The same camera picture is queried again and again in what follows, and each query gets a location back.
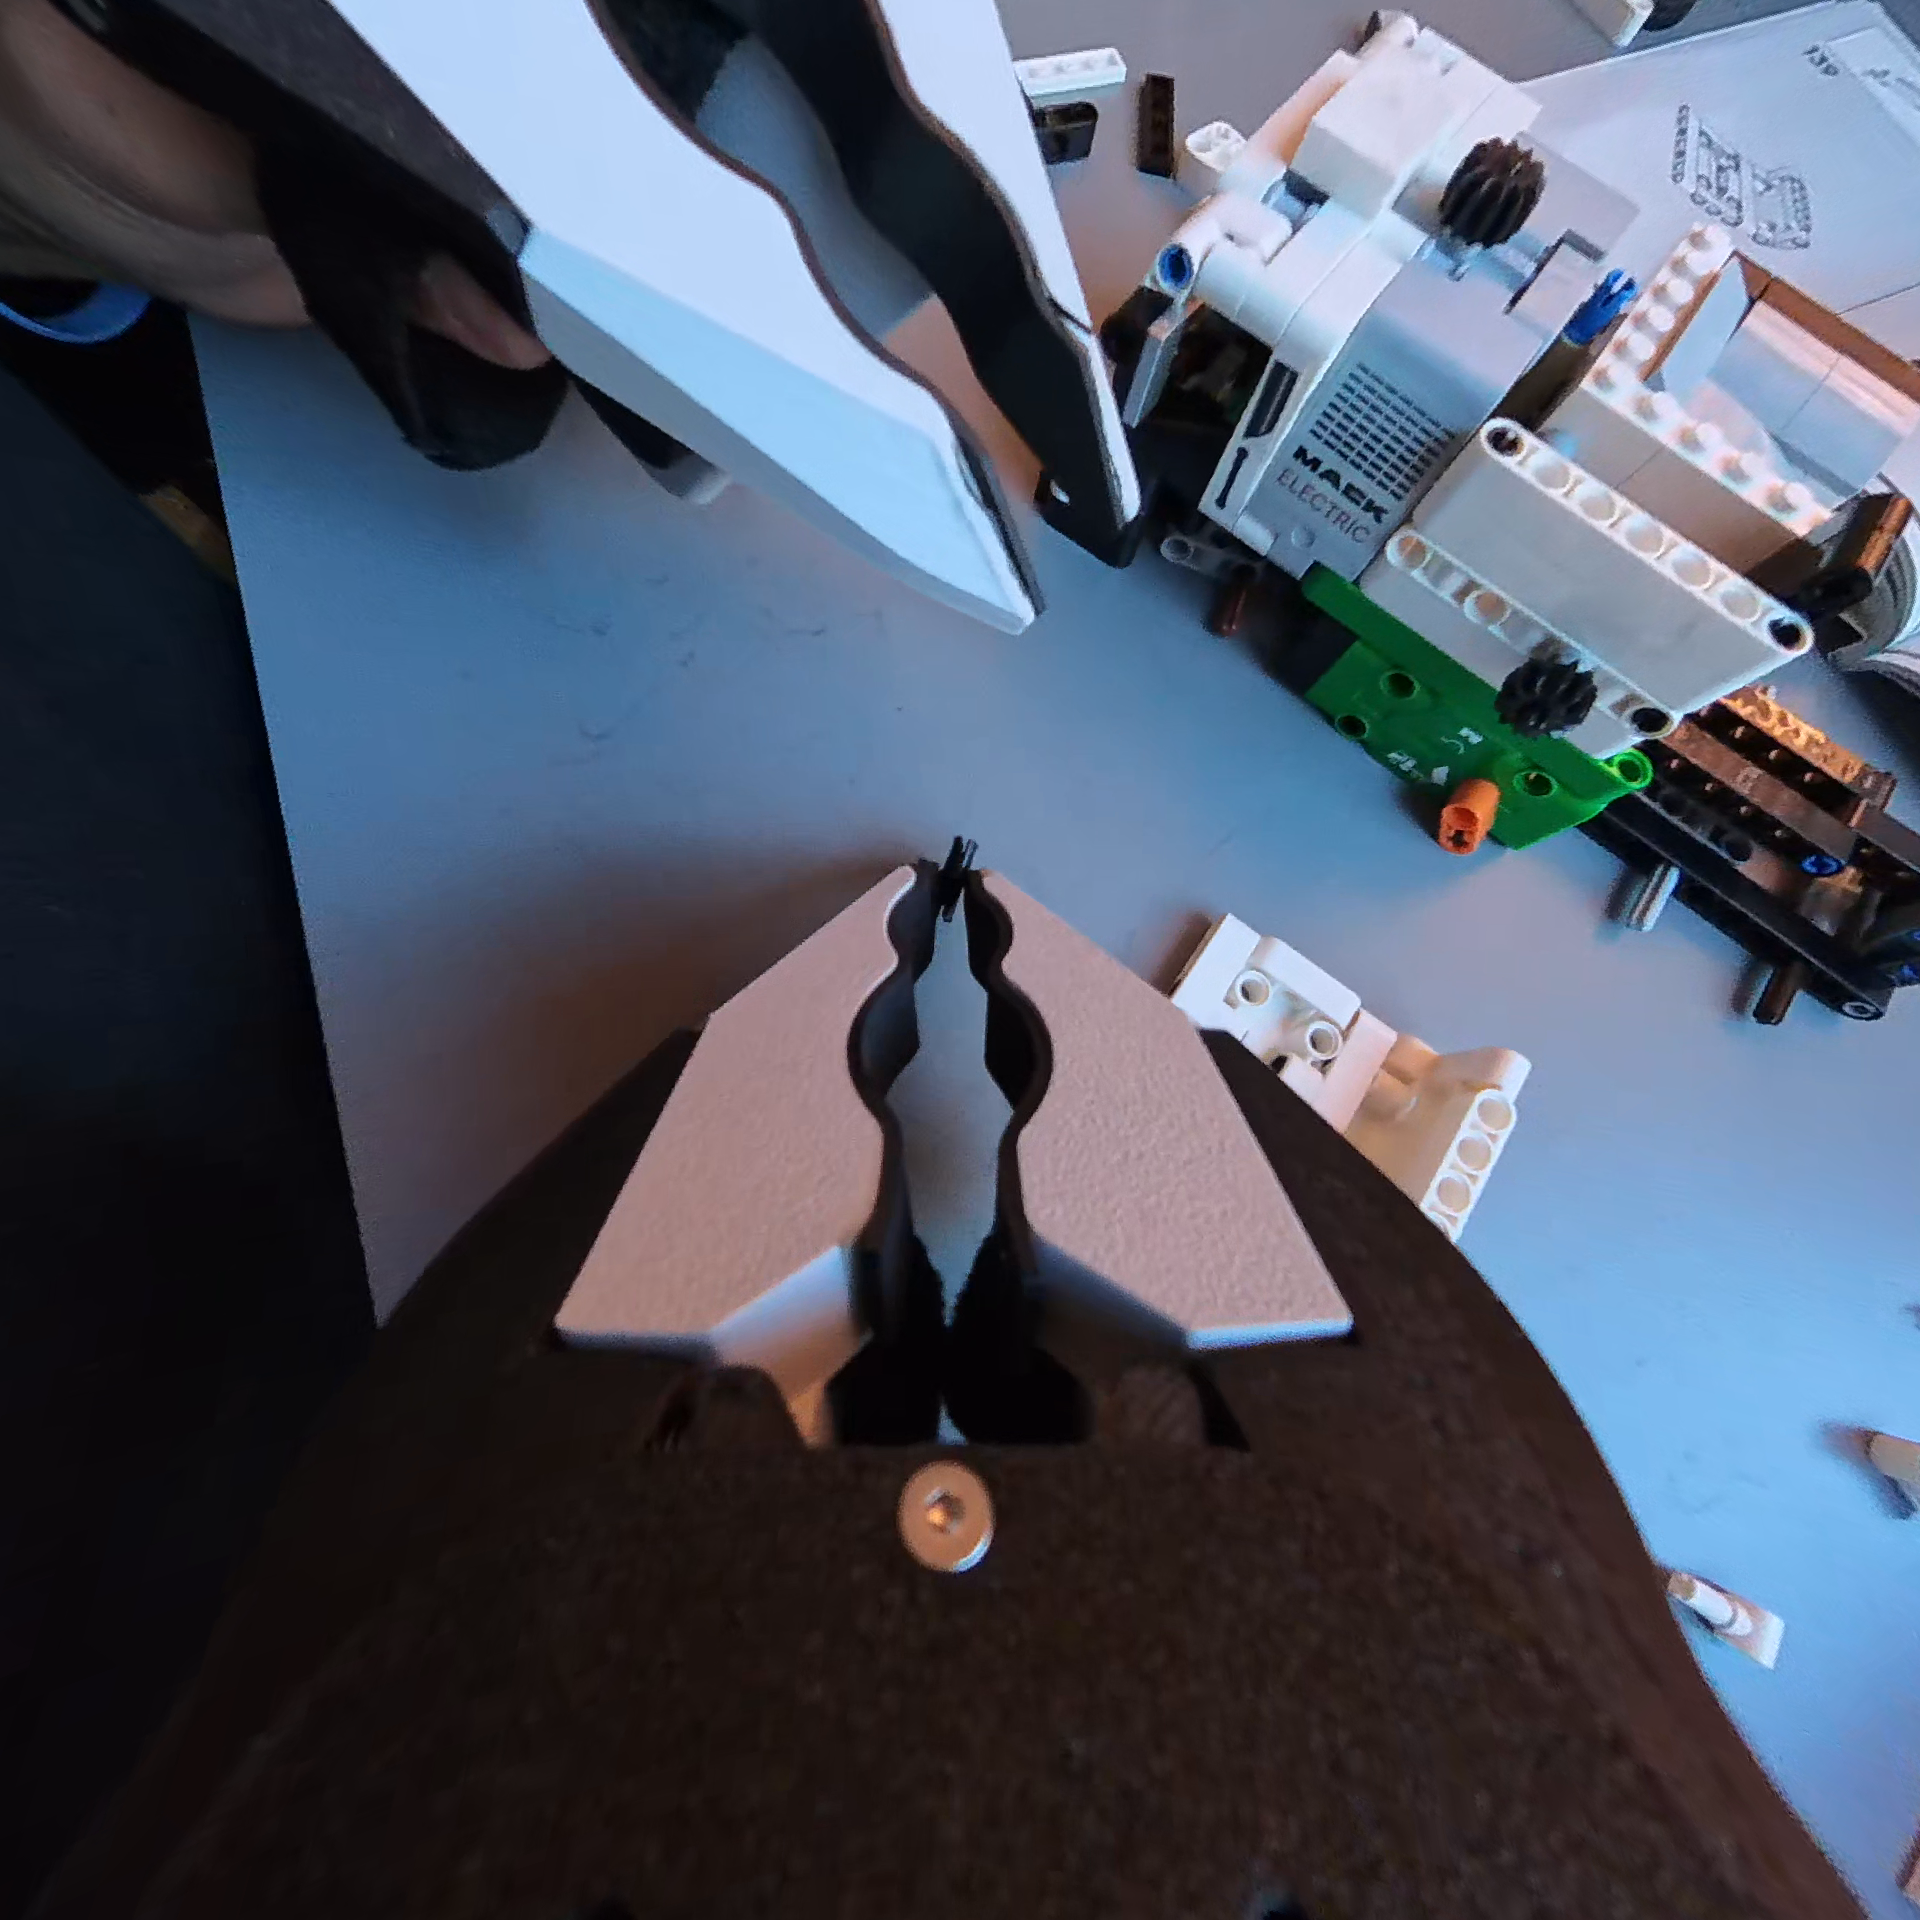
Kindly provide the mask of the open instruction booklet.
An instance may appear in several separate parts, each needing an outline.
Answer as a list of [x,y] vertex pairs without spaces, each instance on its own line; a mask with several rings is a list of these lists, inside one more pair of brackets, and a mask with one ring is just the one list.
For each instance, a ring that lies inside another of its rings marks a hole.
[[1548,143],[1619,190],[1641,301],[1542,409],[1548,441],[1733,566],[1763,499],[1814,497],[1785,580],[1845,670],[1918,684],[1918,517],[1852,558],[1879,497],[1918,502],[1918,35],[1880,3],[1635,49],[1524,84]]

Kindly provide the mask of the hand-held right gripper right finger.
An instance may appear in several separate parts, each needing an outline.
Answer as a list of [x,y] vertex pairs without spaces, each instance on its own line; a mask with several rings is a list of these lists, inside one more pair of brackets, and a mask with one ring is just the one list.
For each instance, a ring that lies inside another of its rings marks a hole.
[[963,889],[1011,1106],[997,1237],[1021,1342],[1202,1358],[1357,1317],[1194,1022],[1000,872]]

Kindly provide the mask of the lego truck model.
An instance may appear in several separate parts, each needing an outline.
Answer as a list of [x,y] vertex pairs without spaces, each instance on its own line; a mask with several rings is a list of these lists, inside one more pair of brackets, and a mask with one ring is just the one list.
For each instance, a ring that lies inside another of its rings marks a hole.
[[1918,988],[1918,828],[1894,778],[1775,678],[1864,597],[1785,580],[1814,497],[1733,566],[1548,441],[1641,283],[1635,208],[1540,134],[1540,97],[1375,14],[1103,319],[1141,537],[1280,602],[1275,672],[1422,795],[1449,856],[1577,828],[1796,999],[1879,1022]]

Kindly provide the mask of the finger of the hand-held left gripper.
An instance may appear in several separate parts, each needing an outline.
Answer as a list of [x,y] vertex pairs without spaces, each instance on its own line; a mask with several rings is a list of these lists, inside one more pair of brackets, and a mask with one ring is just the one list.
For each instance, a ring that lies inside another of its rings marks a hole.
[[524,221],[541,344],[724,476],[1002,634],[1043,610],[968,425],[831,293],[590,3],[341,3]]
[[1037,457],[1043,517],[1103,566],[1141,545],[1141,476],[997,3],[833,3],[831,143]]

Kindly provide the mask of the person's left hand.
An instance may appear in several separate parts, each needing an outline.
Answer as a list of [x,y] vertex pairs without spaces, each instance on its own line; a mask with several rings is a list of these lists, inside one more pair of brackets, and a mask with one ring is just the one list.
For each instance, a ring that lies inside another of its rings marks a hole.
[[389,165],[299,131],[257,148],[244,131],[132,69],[57,3],[5,3],[5,273],[116,281],[250,326],[314,323],[281,241],[299,221],[406,241],[398,305],[413,326],[485,367],[553,361],[500,273],[471,249],[436,250],[443,215]]

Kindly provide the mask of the white lego frame assembly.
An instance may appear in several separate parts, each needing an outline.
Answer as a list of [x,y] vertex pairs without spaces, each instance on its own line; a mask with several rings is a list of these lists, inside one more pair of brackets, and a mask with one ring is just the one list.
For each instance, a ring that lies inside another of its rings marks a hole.
[[1524,1056],[1436,1050],[1237,916],[1208,927],[1169,997],[1190,1022],[1233,1035],[1298,1091],[1444,1237],[1462,1237],[1519,1126]]

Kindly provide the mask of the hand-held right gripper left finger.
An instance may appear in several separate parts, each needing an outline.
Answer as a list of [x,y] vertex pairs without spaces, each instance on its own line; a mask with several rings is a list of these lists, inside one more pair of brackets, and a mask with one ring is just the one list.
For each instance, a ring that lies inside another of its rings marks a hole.
[[573,1349],[756,1369],[804,1442],[926,1286],[890,1093],[940,929],[937,861],[882,874],[699,1027],[556,1317]]

